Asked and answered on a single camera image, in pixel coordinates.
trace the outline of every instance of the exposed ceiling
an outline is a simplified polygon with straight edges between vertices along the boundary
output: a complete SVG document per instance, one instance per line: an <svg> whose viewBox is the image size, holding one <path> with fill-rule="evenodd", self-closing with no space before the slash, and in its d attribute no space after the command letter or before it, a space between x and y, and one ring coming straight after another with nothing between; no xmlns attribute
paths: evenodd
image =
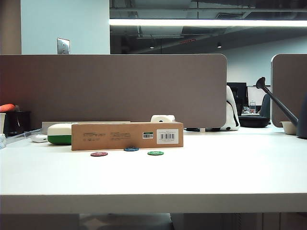
<svg viewBox="0 0 307 230"><path fill-rule="evenodd" d="M110 0L110 18L306 20L307 0ZM110 27L115 54L214 52L217 42L228 49L303 35L306 28Z"/></svg>

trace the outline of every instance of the white bowl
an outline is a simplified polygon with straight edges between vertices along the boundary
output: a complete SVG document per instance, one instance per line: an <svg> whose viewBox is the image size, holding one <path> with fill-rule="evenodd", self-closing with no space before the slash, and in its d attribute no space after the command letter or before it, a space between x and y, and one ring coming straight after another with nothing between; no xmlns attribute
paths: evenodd
<svg viewBox="0 0 307 230"><path fill-rule="evenodd" d="M281 121L285 134L296 135L296 127L291 123L291 121Z"/></svg>

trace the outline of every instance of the pipe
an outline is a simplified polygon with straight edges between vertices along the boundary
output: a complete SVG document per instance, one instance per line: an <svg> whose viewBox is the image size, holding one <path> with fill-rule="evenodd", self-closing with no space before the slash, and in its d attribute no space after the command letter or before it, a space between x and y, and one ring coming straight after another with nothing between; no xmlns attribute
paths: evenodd
<svg viewBox="0 0 307 230"><path fill-rule="evenodd" d="M209 36L209 35L199 35L199 36L195 36L195 37L189 37L189 38L177 40L177 41L175 41L175 42L165 43L165 44L163 44L162 46L156 46L156 47L153 48L153 49L144 48L144 49L140 49L140 50L134 50L134 51L129 52L129 54L142 54L142 53L148 53L148 52L152 52L152 51L154 51L154 50L158 50L158 49L161 49L161 48L164 49L164 48L168 48L168 47L171 47L171 46L179 46L179 45L181 45L180 42L185 41L185 40L188 40L188 39L201 40L201 39L208 38L208 37L211 37L211 36Z"/></svg>
<svg viewBox="0 0 307 230"><path fill-rule="evenodd" d="M110 12L307 12L307 9L256 9L256 8L110 8Z"/></svg>
<svg viewBox="0 0 307 230"><path fill-rule="evenodd" d="M298 118L277 98L270 90L265 86L265 77L259 78L256 83L257 89L263 89L270 98L277 104L277 106L283 111L283 113L289 118L291 123L296 127L298 123Z"/></svg>

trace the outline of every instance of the white device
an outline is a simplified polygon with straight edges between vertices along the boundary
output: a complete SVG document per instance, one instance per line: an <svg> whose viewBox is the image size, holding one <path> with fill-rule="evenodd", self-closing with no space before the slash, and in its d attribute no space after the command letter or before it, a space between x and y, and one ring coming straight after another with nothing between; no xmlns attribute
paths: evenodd
<svg viewBox="0 0 307 230"><path fill-rule="evenodd" d="M226 85L226 123L220 128L222 131L238 130L240 122L236 110L234 95L228 85Z"/></svg>
<svg viewBox="0 0 307 230"><path fill-rule="evenodd" d="M34 135L34 136L31 137L31 140L33 142L38 142L38 143L47 142L48 141L47 135L43 135L43 134Z"/></svg>

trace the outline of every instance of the brown cardboard box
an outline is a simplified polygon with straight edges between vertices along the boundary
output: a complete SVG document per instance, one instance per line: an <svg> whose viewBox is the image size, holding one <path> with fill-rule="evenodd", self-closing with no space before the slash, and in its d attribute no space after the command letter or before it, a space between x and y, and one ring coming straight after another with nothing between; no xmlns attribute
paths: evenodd
<svg viewBox="0 0 307 230"><path fill-rule="evenodd" d="M183 147L183 124L131 122L126 124L74 124L72 150L107 150Z"/></svg>

